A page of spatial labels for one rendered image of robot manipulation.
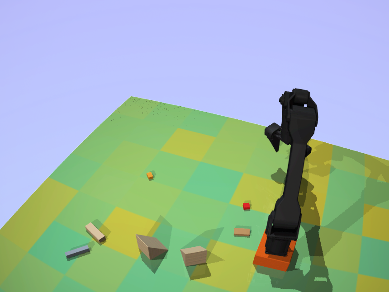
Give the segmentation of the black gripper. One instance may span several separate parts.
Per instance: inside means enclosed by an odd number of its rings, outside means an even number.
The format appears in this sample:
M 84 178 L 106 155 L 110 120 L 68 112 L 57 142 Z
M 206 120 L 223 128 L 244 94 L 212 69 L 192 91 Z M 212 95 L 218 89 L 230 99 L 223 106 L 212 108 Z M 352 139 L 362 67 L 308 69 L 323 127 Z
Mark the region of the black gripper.
M 279 151 L 280 140 L 287 145 L 291 145 L 292 139 L 288 129 L 284 128 L 282 125 L 278 125 L 275 122 L 265 128 L 265 135 L 270 140 L 276 152 Z M 307 157 L 311 151 L 312 148 L 307 145 L 305 157 Z

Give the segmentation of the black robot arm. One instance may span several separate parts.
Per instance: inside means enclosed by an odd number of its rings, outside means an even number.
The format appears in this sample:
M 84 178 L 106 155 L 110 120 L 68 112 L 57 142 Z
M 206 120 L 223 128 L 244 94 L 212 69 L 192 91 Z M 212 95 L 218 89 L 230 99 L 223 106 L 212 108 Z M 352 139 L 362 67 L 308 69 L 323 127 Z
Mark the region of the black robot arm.
M 307 143 L 318 124 L 318 108 L 309 91 L 297 88 L 292 92 L 285 91 L 279 103 L 282 107 L 281 125 L 288 129 L 292 141 L 283 195 L 276 200 L 267 220 L 265 253 L 286 257 L 291 241 L 296 241 L 299 235 L 302 216 L 299 189 Z

